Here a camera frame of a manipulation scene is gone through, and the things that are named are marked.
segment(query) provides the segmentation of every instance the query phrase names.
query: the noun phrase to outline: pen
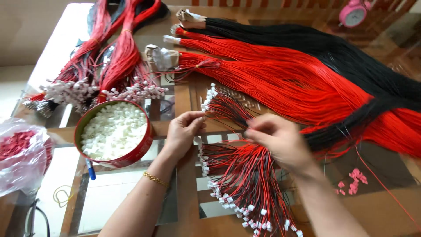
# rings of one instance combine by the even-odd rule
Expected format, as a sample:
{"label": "pen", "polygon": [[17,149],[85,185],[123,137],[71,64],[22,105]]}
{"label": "pen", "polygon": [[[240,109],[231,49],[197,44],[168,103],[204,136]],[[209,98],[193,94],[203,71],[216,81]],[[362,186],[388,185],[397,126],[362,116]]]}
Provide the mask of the pen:
{"label": "pen", "polygon": [[86,161],[86,167],[88,168],[89,176],[91,177],[91,180],[96,179],[95,171],[92,167],[92,161],[90,161],[88,158],[85,158]]}

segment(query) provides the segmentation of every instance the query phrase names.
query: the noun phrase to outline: wooden table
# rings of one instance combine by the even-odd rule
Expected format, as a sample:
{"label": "wooden table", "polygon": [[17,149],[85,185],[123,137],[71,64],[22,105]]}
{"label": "wooden table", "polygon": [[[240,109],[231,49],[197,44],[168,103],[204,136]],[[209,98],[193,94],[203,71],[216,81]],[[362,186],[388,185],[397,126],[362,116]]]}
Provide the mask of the wooden table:
{"label": "wooden table", "polygon": [[[353,29],[338,26],[338,13],[340,7],[345,4],[344,1],[335,0],[327,3],[323,0],[318,1],[324,9],[317,6],[313,8],[315,3],[316,1],[312,0],[298,1],[297,6],[292,8],[290,5],[284,4],[282,9],[190,7],[190,10],[204,16],[234,19],[242,24],[297,23],[312,26],[344,37],[394,70],[413,79],[421,79],[419,47],[421,15],[406,13],[413,2],[405,3],[400,11],[385,11],[385,9],[396,9],[400,1],[387,3],[388,7],[385,7],[387,4],[378,0],[375,10],[369,13],[367,19],[360,26]],[[78,37],[83,35],[83,32],[78,31],[80,25],[75,24],[75,21],[84,24],[86,20],[83,14],[87,13],[86,9],[88,8],[89,5],[83,4],[70,4],[66,8],[28,81],[28,94],[35,93],[38,86],[44,83],[45,78],[54,78],[68,60],[68,55],[76,44]],[[178,23],[174,13],[179,7],[170,7],[170,9],[172,11],[171,17],[135,33],[134,38],[140,51],[143,51],[149,43],[173,48],[172,45],[162,43],[162,35],[169,34],[172,24]],[[149,117],[154,128],[155,139],[159,140],[158,151],[163,146],[169,120],[185,111],[198,110],[200,106],[199,97],[205,96],[207,86],[211,82],[215,81],[204,75],[192,74],[182,83],[164,85],[163,87],[169,88],[169,95],[173,95],[172,99],[175,102],[173,113],[166,117],[160,115],[162,101],[151,101]],[[247,96],[243,98],[243,101],[261,108],[262,112],[269,111]],[[50,118],[43,119],[20,104],[17,105],[14,112],[15,117],[24,118],[33,124],[46,126],[57,140],[56,148],[73,146],[74,126],[80,118],[80,115],[72,110],[67,115],[69,118],[63,126],[61,121],[64,114],[65,107],[59,107]],[[221,134],[223,140],[226,140],[227,134],[231,133],[218,123],[207,121],[207,124],[207,134],[202,136],[204,142],[207,142],[208,135]],[[401,157],[396,153],[368,143],[363,144],[362,151],[362,155],[378,168],[379,173],[377,175],[380,180],[410,211],[415,220],[421,224],[421,187],[417,181],[421,180],[421,171],[418,166],[420,162],[408,157]],[[357,195],[347,195],[342,198],[349,211],[361,222],[371,236],[387,237],[411,234],[419,236],[420,233],[417,233],[416,227],[399,205],[378,184],[374,177],[364,170],[360,163],[356,162],[355,157],[353,152],[349,152],[342,159],[326,165],[326,175],[334,185],[340,180],[344,180],[345,183],[349,182],[346,176],[355,167],[360,168],[367,176],[369,184],[361,186]],[[150,162],[140,161],[122,169],[110,169],[102,166],[94,166],[94,168],[97,175],[100,176],[109,172],[142,169],[147,167]],[[251,236],[250,229],[245,229],[240,225],[242,219],[237,219],[234,215],[200,218],[199,204],[213,202],[216,199],[210,197],[209,190],[197,191],[196,180],[202,176],[201,169],[195,165],[196,163],[197,151],[196,147],[192,146],[186,157],[177,165],[172,188],[163,204],[163,212],[158,222],[158,224],[171,223],[158,225],[155,236]],[[84,159],[80,157],[72,182],[75,195],[66,206],[60,231],[61,237],[97,236],[99,230],[94,233],[78,233],[89,182],[91,181]],[[294,197],[295,204],[291,206],[292,212],[303,223],[298,228],[303,230],[304,236],[314,236],[310,225],[306,223],[308,219],[295,192],[293,180],[283,180],[282,183],[291,189]],[[27,197],[21,192],[14,192],[0,198],[0,237],[23,235],[24,218],[28,206],[34,198]],[[171,206],[176,206],[177,211],[173,211]]]}

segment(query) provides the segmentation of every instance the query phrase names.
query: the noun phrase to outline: pink alarm clock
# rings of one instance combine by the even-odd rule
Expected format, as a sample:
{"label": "pink alarm clock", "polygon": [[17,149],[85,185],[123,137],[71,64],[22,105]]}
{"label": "pink alarm clock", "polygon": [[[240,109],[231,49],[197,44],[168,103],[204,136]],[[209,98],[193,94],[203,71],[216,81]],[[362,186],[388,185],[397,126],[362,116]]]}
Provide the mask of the pink alarm clock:
{"label": "pink alarm clock", "polygon": [[364,21],[367,16],[367,10],[371,7],[370,2],[362,0],[350,0],[339,14],[339,25],[348,28],[355,27]]}

